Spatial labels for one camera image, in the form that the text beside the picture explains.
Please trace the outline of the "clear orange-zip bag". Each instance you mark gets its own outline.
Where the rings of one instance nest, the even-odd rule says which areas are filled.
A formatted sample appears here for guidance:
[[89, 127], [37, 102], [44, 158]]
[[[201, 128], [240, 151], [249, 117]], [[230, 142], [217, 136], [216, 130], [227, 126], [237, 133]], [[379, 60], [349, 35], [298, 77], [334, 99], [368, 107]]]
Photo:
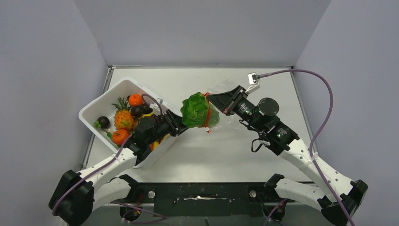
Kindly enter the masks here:
[[[237, 87], [236, 81], [233, 79], [226, 79], [214, 87], [209, 88], [207, 91], [209, 94], [220, 94], [224, 92], [230, 92], [234, 88]], [[215, 124], [214, 122], [211, 123], [211, 127], [209, 128], [210, 133], [213, 134], [221, 134], [224, 132], [233, 132], [233, 131], [245, 131], [246, 128], [240, 124], [238, 115], [224, 115], [215, 104], [211, 104], [212, 110], [218, 113], [219, 122]]]

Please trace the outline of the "green lettuce head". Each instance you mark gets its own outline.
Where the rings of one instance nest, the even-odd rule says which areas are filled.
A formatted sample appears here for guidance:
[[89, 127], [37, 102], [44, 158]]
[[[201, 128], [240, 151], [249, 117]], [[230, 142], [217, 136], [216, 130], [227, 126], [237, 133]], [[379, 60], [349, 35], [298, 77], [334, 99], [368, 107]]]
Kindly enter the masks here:
[[220, 122], [217, 109], [208, 101], [209, 93], [197, 92], [183, 101], [182, 122], [188, 128], [215, 128]]

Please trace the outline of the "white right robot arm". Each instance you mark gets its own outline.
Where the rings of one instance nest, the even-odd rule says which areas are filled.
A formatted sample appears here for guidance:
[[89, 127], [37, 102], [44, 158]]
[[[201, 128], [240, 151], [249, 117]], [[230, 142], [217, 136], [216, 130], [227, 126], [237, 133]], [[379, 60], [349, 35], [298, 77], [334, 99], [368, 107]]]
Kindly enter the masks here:
[[310, 150], [277, 116], [279, 105], [274, 99], [266, 97], [255, 105], [247, 99], [245, 89], [237, 86], [230, 92], [210, 94], [207, 100], [223, 114], [239, 116], [240, 123], [255, 131], [269, 150], [293, 164], [315, 184], [310, 186], [274, 174], [264, 185], [267, 199], [282, 198], [308, 205], [319, 210], [335, 226], [349, 223], [348, 218], [363, 201], [367, 184], [339, 173], [317, 152]]

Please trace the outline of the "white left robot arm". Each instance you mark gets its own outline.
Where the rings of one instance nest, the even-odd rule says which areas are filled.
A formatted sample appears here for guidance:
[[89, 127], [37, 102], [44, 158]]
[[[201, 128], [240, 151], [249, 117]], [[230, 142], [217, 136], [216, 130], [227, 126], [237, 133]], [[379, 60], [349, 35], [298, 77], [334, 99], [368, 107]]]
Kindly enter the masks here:
[[116, 153], [92, 167], [62, 175], [48, 204], [53, 216], [80, 226], [97, 208], [133, 195], [137, 181], [120, 173], [154, 164], [187, 129], [182, 117], [170, 110], [163, 116], [141, 118]]

